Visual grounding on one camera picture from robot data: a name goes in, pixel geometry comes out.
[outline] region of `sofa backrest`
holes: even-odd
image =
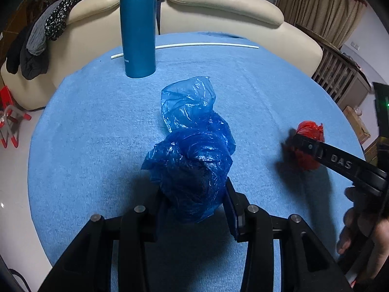
[[[160,33],[218,31],[250,39],[312,76],[322,50],[306,34],[284,22],[265,0],[166,0],[161,3]],[[48,42],[49,69],[26,80],[1,68],[4,83],[28,110],[46,106],[63,78],[121,45],[119,0],[82,0],[70,12],[65,32]]]

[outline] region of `red plastic chair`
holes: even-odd
[[[9,126],[8,120],[17,123],[18,120],[13,118],[11,116],[12,112],[15,112],[16,114],[21,115],[24,119],[30,120],[31,116],[25,112],[20,111],[18,108],[14,106],[14,102],[12,100],[11,92],[9,92],[9,89],[7,86],[3,87],[0,90],[0,97],[1,97],[1,104],[3,106],[4,112],[1,111],[1,118],[0,118],[0,129],[2,127],[6,127],[8,135],[11,137],[11,141],[15,148],[19,146],[19,142],[16,140],[16,137],[13,135],[11,131],[11,127]],[[7,139],[4,138],[3,134],[0,131],[0,139],[1,143],[3,144],[4,148],[7,148]]]

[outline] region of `tiled floor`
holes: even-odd
[[[30,112],[31,121],[21,121],[17,149],[10,140],[7,149],[0,144],[0,254],[8,268],[24,276],[32,292],[51,269],[31,220],[27,193],[30,140],[41,114]]]

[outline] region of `wire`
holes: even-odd
[[[259,46],[244,45],[244,44],[230,44],[230,43],[182,43],[182,44],[156,46],[155,49],[165,49],[165,48],[185,47],[185,46],[234,46],[234,47],[259,49]],[[111,56],[111,59],[116,59],[119,57],[123,57],[123,53]]]
[[[17,271],[14,270],[14,269],[8,269],[8,270],[9,270],[9,272],[11,272],[12,275],[19,277],[19,278],[23,281],[23,283],[25,284],[25,286],[26,286],[28,292],[31,292],[31,289],[30,289],[30,287],[28,286],[26,279],[24,279],[23,276],[22,276],[19,272],[17,272]]]

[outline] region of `metal screw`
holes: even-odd
[[[291,220],[292,220],[293,222],[295,222],[295,223],[299,223],[299,222],[301,222],[302,218],[301,218],[300,215],[293,214],[293,215],[291,216]]]
[[[97,221],[100,221],[100,218],[101,218],[101,215],[100,214],[93,214],[91,216],[91,221],[92,222],[97,222]]]
[[[249,205],[247,206],[247,209],[250,213],[256,213],[259,211],[259,207],[256,205]]]
[[[146,208],[143,205],[135,206],[134,211],[136,213],[143,213],[146,210]]]

